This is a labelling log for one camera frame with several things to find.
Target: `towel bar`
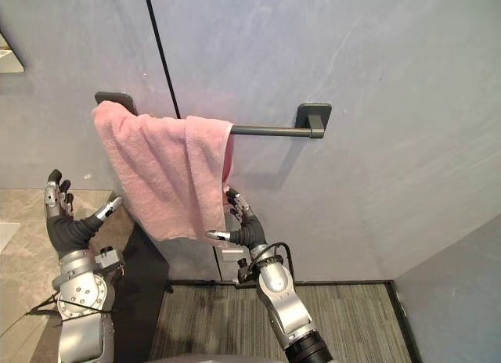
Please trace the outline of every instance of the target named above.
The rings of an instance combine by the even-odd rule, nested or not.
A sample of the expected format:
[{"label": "towel bar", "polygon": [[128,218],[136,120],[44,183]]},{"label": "towel bar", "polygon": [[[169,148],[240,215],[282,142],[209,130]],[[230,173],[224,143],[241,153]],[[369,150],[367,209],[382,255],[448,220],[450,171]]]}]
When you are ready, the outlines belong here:
[{"label": "towel bar", "polygon": [[[126,93],[97,92],[96,102],[118,102],[134,115],[138,115],[134,100]],[[332,106],[329,103],[303,103],[297,108],[296,124],[293,128],[234,125],[232,135],[294,136],[301,138],[323,138],[329,122]]]}]

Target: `floor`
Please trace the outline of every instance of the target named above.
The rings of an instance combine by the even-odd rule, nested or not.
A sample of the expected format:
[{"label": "floor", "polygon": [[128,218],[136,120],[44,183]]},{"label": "floor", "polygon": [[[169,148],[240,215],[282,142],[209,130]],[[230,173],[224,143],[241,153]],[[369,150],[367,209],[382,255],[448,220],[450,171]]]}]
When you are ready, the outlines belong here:
[{"label": "floor", "polygon": [[[408,363],[384,285],[298,286],[297,293],[340,363]],[[255,289],[175,286],[165,294],[151,359],[186,353],[286,361]]]}]

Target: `wire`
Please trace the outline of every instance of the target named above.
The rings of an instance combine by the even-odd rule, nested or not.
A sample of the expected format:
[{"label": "wire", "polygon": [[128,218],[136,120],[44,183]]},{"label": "wire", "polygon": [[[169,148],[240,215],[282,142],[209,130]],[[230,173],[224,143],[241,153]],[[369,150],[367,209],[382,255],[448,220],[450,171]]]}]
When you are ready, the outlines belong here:
[{"label": "wire", "polygon": [[[38,304],[38,305],[34,306],[33,308],[31,308],[28,312],[25,312],[20,317],[18,317],[17,320],[15,320],[15,322],[13,322],[11,325],[9,325],[7,327],[7,329],[4,330],[2,332],[2,334],[0,334],[0,338],[2,338],[10,329],[12,329],[14,327],[14,325],[16,325],[18,322],[20,322],[25,316],[29,316],[29,315],[30,316],[42,316],[44,314],[50,314],[50,313],[52,313],[50,310],[40,310],[39,308],[47,306],[49,304],[56,303],[57,302],[57,300],[56,300],[57,294],[59,294],[59,291],[55,292],[49,298],[47,298],[46,300],[44,300],[40,304]],[[70,302],[68,300],[59,299],[59,302],[63,302],[63,303],[66,303],[66,304],[71,304],[71,305],[74,305],[74,306],[79,306],[79,307],[82,307],[82,308],[86,308],[88,310],[99,312],[101,314],[109,314],[109,313],[111,313],[111,311],[103,311],[103,310],[100,310],[98,308],[84,306],[83,304],[73,303],[73,302]]]},{"label": "wire", "polygon": [[267,246],[265,249],[263,249],[263,251],[261,251],[259,253],[259,255],[257,255],[252,260],[252,263],[250,263],[249,268],[247,269],[247,274],[249,275],[252,272],[252,270],[254,269],[254,266],[259,261],[261,256],[263,256],[266,252],[270,251],[271,248],[273,248],[273,247],[275,247],[275,253],[276,253],[276,249],[278,249],[278,247],[280,247],[280,246],[282,246],[287,253],[287,262],[289,263],[289,272],[290,272],[290,276],[292,277],[292,280],[294,281],[294,266],[292,265],[292,254],[290,253],[289,246],[284,242],[273,243],[273,244],[270,244],[269,246]]},{"label": "wire", "polygon": [[21,319],[24,318],[24,316],[27,316],[27,314],[22,314],[20,317],[17,318],[17,320],[15,320],[15,322],[13,322],[11,325],[9,325],[9,327],[6,330],[4,330],[2,332],[2,334],[0,334],[0,338],[2,338],[15,324],[20,322]]},{"label": "wire", "polygon": [[28,316],[28,315],[36,315],[36,312],[38,311],[38,309],[40,307],[44,307],[48,304],[52,304],[52,303],[55,303],[56,302],[56,295],[58,294],[59,292],[57,293],[54,293],[53,295],[51,295],[49,298],[47,298],[46,300],[44,300],[43,302],[41,302],[38,306],[35,306],[33,308],[31,308],[28,312],[25,312],[24,314],[22,314],[20,317],[17,318],[17,320],[15,320],[15,322],[13,322],[11,325],[9,325],[7,327],[6,330],[4,330],[1,334],[0,334],[0,338],[2,338],[10,329],[12,329],[14,327],[14,325],[16,325],[18,322],[20,322],[25,316]]}]

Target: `towel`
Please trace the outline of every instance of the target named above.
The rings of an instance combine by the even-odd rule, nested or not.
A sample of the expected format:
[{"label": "towel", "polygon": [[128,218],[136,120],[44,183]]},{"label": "towel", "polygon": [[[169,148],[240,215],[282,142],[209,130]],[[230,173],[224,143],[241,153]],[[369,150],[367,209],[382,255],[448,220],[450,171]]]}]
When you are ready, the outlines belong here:
[{"label": "towel", "polygon": [[104,101],[94,124],[128,198],[156,240],[206,238],[225,230],[223,188],[232,164],[232,124],[223,120],[134,116]]}]

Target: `towel rack bracket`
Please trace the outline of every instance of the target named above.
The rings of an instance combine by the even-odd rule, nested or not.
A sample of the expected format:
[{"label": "towel rack bracket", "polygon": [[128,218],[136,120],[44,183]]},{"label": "towel rack bracket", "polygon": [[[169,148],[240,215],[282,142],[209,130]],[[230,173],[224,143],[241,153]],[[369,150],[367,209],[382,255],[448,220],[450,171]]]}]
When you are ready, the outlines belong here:
[{"label": "towel rack bracket", "polygon": [[310,138],[323,138],[332,106],[329,103],[302,103],[297,108],[295,128],[310,128]]}]

